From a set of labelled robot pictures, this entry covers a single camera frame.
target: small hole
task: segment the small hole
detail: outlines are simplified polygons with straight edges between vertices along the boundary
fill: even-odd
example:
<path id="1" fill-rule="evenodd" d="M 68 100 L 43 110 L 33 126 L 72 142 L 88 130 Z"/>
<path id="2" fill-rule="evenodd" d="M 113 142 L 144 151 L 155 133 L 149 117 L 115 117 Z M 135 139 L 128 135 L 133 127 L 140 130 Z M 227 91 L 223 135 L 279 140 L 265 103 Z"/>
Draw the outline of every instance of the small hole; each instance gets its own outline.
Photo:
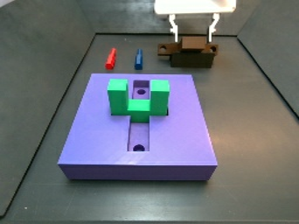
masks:
<path id="1" fill-rule="evenodd" d="M 161 47 L 160 47 L 160 52 L 164 53 L 164 52 L 165 52 L 165 49 L 167 49 L 165 46 L 161 45 Z"/>
<path id="2" fill-rule="evenodd" d="M 211 50 L 212 53 L 215 53 L 215 52 L 217 51 L 216 46 L 212 46 L 212 47 L 209 48 L 209 50 Z"/>
<path id="3" fill-rule="evenodd" d="M 145 147 L 141 144 L 137 144 L 133 148 L 133 151 L 145 151 Z"/>
<path id="4" fill-rule="evenodd" d="M 136 92 L 143 95 L 145 93 L 145 91 L 143 89 L 137 89 Z"/>

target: green cube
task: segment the green cube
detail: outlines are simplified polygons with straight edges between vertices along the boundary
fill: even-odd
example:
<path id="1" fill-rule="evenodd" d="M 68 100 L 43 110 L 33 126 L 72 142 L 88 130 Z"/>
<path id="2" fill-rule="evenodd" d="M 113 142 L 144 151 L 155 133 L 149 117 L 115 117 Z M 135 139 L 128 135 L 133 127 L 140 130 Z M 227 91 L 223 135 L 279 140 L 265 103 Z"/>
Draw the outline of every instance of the green cube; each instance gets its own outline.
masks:
<path id="1" fill-rule="evenodd" d="M 128 100 L 127 112 L 131 115 L 131 123 L 149 123 L 149 100 Z"/>

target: gray floor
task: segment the gray floor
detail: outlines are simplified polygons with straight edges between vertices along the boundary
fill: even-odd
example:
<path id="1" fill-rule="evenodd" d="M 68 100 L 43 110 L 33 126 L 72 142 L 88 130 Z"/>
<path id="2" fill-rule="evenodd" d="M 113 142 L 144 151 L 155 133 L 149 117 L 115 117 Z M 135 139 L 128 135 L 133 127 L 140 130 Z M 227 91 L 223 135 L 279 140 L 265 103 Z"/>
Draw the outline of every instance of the gray floor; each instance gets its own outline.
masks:
<path id="1" fill-rule="evenodd" d="M 236 38 L 212 69 L 156 56 L 172 36 L 96 36 L 3 221 L 299 221 L 299 125 Z M 219 168 L 208 182 L 68 181 L 56 165 L 92 73 L 192 74 Z M 133 69 L 136 48 L 144 70 Z"/>

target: purple block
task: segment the purple block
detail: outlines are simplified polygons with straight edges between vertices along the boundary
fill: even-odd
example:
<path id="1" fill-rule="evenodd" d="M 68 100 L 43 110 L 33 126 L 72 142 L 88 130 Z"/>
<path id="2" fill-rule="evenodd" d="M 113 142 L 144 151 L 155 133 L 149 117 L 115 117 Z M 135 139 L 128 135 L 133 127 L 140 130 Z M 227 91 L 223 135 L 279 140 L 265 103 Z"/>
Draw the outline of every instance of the purple block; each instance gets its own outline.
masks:
<path id="1" fill-rule="evenodd" d="M 148 151 L 127 149 L 129 116 L 109 114 L 109 79 L 128 79 L 129 95 L 133 81 L 169 81 L 168 116 L 149 117 Z M 59 166 L 68 179 L 208 180 L 217 160 L 192 76 L 92 74 Z"/>

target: green block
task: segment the green block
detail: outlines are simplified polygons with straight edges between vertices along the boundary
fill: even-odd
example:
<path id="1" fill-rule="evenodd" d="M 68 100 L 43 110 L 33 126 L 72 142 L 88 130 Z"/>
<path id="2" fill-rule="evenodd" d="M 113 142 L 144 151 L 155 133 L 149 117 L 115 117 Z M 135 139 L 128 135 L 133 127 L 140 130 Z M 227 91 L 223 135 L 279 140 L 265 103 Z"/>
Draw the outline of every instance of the green block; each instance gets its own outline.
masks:
<path id="1" fill-rule="evenodd" d="M 111 115 L 125 116 L 128 104 L 127 80 L 111 79 L 107 86 L 107 94 Z"/>
<path id="2" fill-rule="evenodd" d="M 151 116 L 165 116 L 171 87 L 168 80 L 151 80 Z"/>
<path id="3" fill-rule="evenodd" d="M 131 123 L 149 123 L 149 100 L 128 100 L 127 112 L 131 115 Z"/>

